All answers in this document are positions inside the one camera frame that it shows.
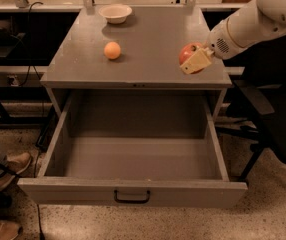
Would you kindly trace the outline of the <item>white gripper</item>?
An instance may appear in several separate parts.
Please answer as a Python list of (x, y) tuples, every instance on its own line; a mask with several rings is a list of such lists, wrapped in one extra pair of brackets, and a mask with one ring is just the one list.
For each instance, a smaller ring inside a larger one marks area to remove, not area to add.
[(209, 48), (198, 48), (187, 58), (180, 68), (185, 74), (198, 73), (212, 64), (213, 53), (222, 60), (238, 55), (242, 49), (232, 40), (228, 31), (228, 21), (222, 20), (210, 32), (206, 40)]

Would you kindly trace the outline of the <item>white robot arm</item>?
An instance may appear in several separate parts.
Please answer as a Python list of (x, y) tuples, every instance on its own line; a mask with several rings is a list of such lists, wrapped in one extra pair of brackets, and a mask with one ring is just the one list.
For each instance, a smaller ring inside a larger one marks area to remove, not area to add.
[(190, 43), (180, 52), (183, 73), (195, 74), (214, 57), (230, 59), (251, 46), (286, 35), (286, 0), (251, 0), (217, 24), (203, 44)]

